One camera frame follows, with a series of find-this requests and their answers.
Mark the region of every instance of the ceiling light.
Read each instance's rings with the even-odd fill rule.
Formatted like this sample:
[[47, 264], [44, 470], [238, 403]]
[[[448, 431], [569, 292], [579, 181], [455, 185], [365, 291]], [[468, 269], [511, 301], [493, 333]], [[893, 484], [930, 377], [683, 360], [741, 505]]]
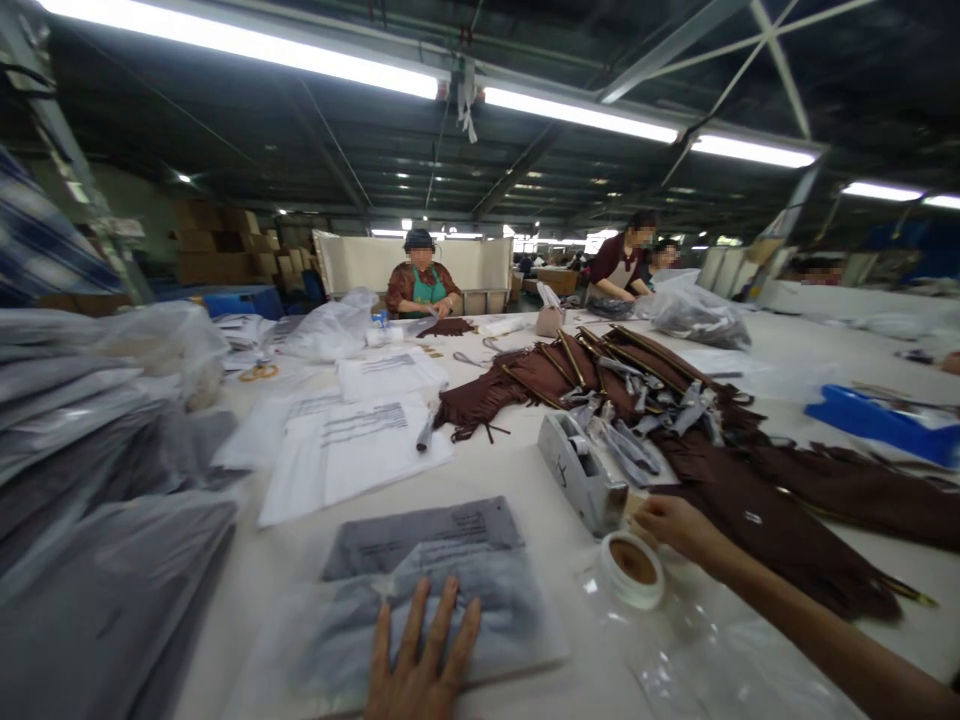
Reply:
[[923, 199], [924, 205], [945, 207], [950, 210], [960, 210], [960, 197], [956, 195], [931, 195]]
[[797, 152], [796, 150], [787, 150], [770, 145], [757, 145], [756, 143], [733, 140], [719, 135], [701, 135], [691, 149], [710, 155], [723, 155], [724, 157], [790, 168], [806, 167], [813, 164], [817, 159], [817, 156], [811, 153]]
[[437, 80], [429, 75], [133, 0], [40, 0], [40, 4], [49, 12], [77, 20], [353, 80], [427, 100], [437, 96]]
[[861, 182], [850, 183], [840, 192], [845, 195], [858, 195], [860, 197], [869, 197], [876, 200], [891, 200], [893, 202], [909, 202], [911, 200], [918, 200], [923, 196], [923, 193], [919, 190]]
[[484, 90], [484, 95], [488, 105], [526, 112], [541, 117], [563, 120], [565, 122], [595, 127], [601, 130], [610, 130], [612, 132], [633, 135], [634, 137], [647, 138], [648, 140], [657, 140], [664, 143], [672, 143], [677, 139], [677, 131], [660, 125], [640, 122], [639, 120], [630, 120], [609, 112], [597, 112], [596, 110], [587, 110], [586, 108], [564, 103], [553, 102], [552, 100], [543, 100], [541, 98], [531, 97], [530, 95], [521, 95], [520, 93], [510, 92], [509, 90], [500, 90], [499, 88], [488, 87]]

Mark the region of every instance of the stack of boxes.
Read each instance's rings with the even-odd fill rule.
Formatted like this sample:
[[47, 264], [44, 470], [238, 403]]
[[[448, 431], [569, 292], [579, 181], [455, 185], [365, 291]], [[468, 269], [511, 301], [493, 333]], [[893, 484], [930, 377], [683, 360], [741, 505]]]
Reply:
[[174, 204], [177, 268], [183, 285], [277, 285], [304, 290], [303, 271], [316, 270], [304, 248], [283, 247], [276, 230], [261, 231], [249, 210], [203, 200]]

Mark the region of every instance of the ceiling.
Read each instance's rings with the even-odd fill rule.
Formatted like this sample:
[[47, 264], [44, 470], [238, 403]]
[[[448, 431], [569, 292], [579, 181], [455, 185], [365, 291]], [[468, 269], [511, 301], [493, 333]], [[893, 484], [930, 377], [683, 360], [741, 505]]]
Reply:
[[[774, 20], [788, 0], [763, 0]], [[247, 9], [390, 45], [442, 46], [483, 64], [599, 91], [701, 10], [705, 0], [229, 0]], [[840, 0], [799, 0], [793, 23]], [[170, 41], [50, 18], [58, 99], [85, 152], [172, 194], [331, 217], [334, 230], [399, 228], [401, 217], [485, 233], [582, 236], [622, 225], [641, 207], [666, 231], [751, 236], [787, 203], [804, 170], [691, 153], [681, 147], [516, 113], [478, 102], [479, 141], [458, 127], [455, 98], [422, 100]], [[795, 237], [812, 239], [838, 187], [873, 178], [960, 191], [960, 4], [878, 0], [780, 37], [812, 139], [829, 146]], [[759, 33], [735, 12], [670, 64]], [[623, 101], [706, 117], [751, 47], [661, 74]], [[39, 148], [6, 84], [0, 141]], [[769, 49], [715, 118], [800, 138]], [[510, 172], [511, 168], [522, 172]], [[193, 178], [192, 187], [176, 180]], [[827, 245], [850, 245], [903, 207], [845, 196]], [[911, 215], [937, 211], [917, 207]]]

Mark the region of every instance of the green apron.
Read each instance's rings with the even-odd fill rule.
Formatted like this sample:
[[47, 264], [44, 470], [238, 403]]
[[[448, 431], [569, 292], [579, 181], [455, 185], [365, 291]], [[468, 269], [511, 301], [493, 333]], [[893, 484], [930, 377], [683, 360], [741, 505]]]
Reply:
[[[415, 303], [421, 303], [423, 305], [433, 305], [436, 302], [440, 302], [447, 296], [447, 291], [443, 287], [443, 283], [440, 282], [440, 277], [437, 275], [437, 270], [431, 263], [430, 272], [433, 273], [433, 279], [436, 280], [436, 284], [427, 285], [426, 283], [420, 282], [420, 272], [413, 268], [413, 276], [416, 278], [416, 282], [413, 284], [413, 297], [411, 300]], [[421, 318], [427, 317], [428, 313], [400, 313], [401, 318]]]

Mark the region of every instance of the hand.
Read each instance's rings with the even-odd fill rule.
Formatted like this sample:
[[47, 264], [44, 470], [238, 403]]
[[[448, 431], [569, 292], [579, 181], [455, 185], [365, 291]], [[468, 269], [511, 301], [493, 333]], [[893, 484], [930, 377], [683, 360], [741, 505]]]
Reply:
[[747, 555], [683, 498], [653, 495], [634, 519], [661, 543], [669, 545], [711, 575]]
[[450, 720], [453, 717], [453, 701], [467, 676], [473, 644], [480, 629], [480, 600], [474, 598], [467, 606], [463, 625], [441, 674], [440, 658], [447, 644], [450, 618], [457, 600], [457, 579], [447, 578], [423, 656], [417, 662], [417, 646], [429, 592], [430, 581], [423, 578], [413, 594], [407, 627], [400, 641], [397, 667], [392, 674], [390, 607], [384, 604], [380, 608], [364, 720]]

